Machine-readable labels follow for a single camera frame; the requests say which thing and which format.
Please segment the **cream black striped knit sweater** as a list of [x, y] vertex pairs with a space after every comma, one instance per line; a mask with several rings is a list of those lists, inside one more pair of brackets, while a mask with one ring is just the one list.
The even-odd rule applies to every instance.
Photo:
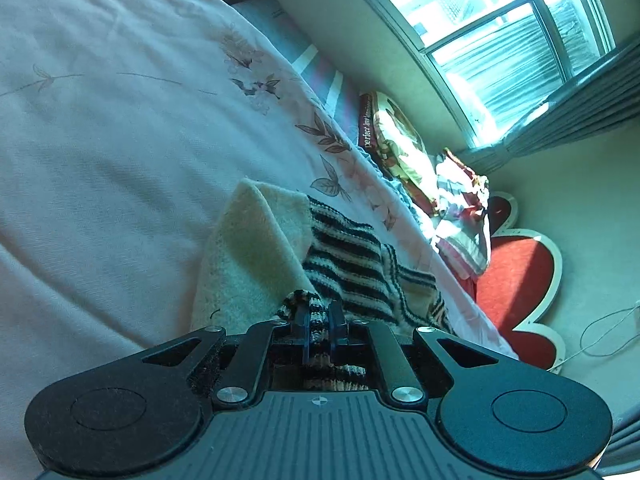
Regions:
[[372, 226], [299, 192], [244, 179], [206, 240], [191, 326], [232, 334], [310, 312], [309, 390], [363, 390], [367, 371], [330, 356], [329, 306], [349, 321], [380, 321], [408, 336], [421, 326], [452, 330], [433, 274], [398, 261]]

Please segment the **red white scalloped headboard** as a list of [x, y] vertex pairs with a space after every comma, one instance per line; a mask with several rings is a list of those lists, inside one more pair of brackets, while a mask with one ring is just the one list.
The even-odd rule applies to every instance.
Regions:
[[520, 228], [512, 195], [489, 196], [490, 263], [476, 284], [476, 303], [518, 358], [558, 374], [566, 357], [562, 336], [542, 319], [560, 290], [563, 258], [551, 238]]

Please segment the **folded floral yellow quilt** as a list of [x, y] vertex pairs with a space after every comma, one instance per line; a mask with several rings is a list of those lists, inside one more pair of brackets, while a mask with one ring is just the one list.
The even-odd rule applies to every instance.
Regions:
[[429, 217], [438, 213], [434, 164], [416, 128], [387, 94], [360, 96], [358, 144], [384, 174], [402, 183], [416, 206]]

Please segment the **blue striped mattress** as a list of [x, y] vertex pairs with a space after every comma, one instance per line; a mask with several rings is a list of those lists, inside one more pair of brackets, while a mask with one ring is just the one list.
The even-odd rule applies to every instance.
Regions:
[[359, 132], [360, 90], [311, 41], [278, 0], [244, 0], [235, 10], [260, 30], [290, 62], [349, 139]]

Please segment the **pink floral bed sheet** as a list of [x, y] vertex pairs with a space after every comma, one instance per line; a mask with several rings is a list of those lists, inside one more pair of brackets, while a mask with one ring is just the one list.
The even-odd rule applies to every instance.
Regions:
[[221, 0], [1, 0], [1, 474], [40, 466], [29, 401], [190, 332], [243, 179], [372, 226], [454, 331], [510, 346], [271, 42]]

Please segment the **large glass window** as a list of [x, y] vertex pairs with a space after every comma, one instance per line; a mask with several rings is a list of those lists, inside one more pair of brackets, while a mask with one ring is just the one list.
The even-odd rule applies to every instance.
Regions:
[[498, 142], [615, 42], [600, 0], [364, 0], [471, 148]]

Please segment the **teal window curtain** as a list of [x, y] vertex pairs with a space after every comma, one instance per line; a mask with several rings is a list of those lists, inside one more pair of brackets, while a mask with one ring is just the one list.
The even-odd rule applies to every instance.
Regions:
[[496, 143], [459, 156], [480, 174], [514, 158], [577, 142], [639, 117], [639, 37], [634, 35], [552, 92]]

